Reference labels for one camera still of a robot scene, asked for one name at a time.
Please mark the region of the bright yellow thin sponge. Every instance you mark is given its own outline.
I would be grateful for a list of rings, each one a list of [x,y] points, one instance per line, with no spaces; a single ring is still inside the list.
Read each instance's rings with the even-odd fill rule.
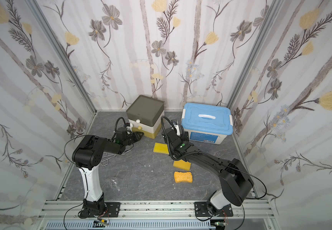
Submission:
[[[162,154],[169,154],[168,145],[162,143],[155,143],[153,152],[155,153],[162,153]]]

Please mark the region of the olive three-drawer cabinet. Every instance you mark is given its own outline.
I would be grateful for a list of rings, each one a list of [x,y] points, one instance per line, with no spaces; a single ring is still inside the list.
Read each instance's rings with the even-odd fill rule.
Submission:
[[[164,101],[140,95],[126,111],[131,131],[141,132],[155,139],[161,129],[161,116],[165,115]]]

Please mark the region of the orange bone-shaped sponge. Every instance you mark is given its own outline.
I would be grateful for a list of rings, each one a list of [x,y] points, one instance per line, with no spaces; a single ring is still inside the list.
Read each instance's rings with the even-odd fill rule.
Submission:
[[[176,183],[192,183],[193,176],[191,172],[174,172],[174,181]]]

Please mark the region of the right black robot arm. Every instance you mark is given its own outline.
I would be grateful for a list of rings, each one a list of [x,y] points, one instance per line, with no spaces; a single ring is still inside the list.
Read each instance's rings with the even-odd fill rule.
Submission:
[[[254,187],[253,179],[263,182],[248,173],[242,162],[236,158],[226,160],[206,153],[189,140],[186,131],[178,135],[177,127],[165,116],[161,116],[162,135],[172,160],[194,163],[214,173],[220,181],[221,189],[214,192],[206,201],[207,210],[212,216],[219,215],[228,205],[241,207]]]

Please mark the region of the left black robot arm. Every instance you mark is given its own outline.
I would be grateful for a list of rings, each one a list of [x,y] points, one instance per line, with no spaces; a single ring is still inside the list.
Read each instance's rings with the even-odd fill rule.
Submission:
[[[84,199],[78,216],[82,219],[103,216],[108,208],[104,193],[100,186],[99,166],[104,153],[122,155],[140,141],[144,133],[131,131],[130,123],[123,117],[117,119],[113,136],[103,138],[95,135],[85,135],[72,154],[73,163],[79,168],[84,185]]]

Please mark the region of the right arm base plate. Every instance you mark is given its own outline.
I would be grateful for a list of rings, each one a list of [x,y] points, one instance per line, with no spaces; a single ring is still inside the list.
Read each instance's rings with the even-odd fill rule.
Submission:
[[[194,202],[194,210],[195,216],[198,218],[232,217],[234,215],[230,204],[224,206],[222,209],[217,209],[209,202],[197,201]]]

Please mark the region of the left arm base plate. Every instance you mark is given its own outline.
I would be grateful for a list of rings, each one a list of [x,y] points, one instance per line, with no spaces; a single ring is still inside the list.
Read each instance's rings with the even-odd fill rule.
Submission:
[[[105,202],[103,204],[94,204],[88,202],[83,205],[82,210],[78,213],[79,218],[117,218],[120,211],[120,202]]]

